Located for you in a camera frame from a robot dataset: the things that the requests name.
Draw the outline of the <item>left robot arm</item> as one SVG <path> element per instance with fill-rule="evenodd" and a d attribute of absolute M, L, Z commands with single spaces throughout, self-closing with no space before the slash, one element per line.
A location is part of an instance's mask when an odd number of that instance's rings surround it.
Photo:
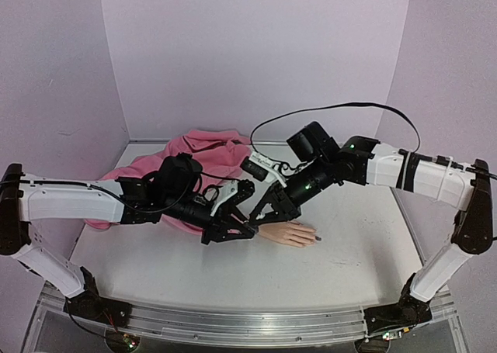
<path fill-rule="evenodd" d="M 253 182 L 225 178 L 207 198 L 201 164 L 189 154 L 167 157 L 143 177 L 69 181 L 28 175 L 10 164 L 1 179 L 1 254 L 55 286 L 90 320 L 105 311 L 96 281 L 86 268 L 58 253 L 32 228 L 36 221 L 91 221 L 138 225 L 167 216 L 201 230 L 202 244 L 251 239 L 256 225 L 238 209 Z"/>

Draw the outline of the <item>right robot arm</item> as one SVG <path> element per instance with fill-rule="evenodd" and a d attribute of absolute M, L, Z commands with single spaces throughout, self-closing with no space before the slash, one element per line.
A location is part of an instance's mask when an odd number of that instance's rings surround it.
<path fill-rule="evenodd" d="M 255 241 L 259 294 L 254 305 L 313 310 L 392 303 L 407 278 L 452 233 L 455 210 L 409 192 L 332 186 L 303 208 L 315 245 Z"/>

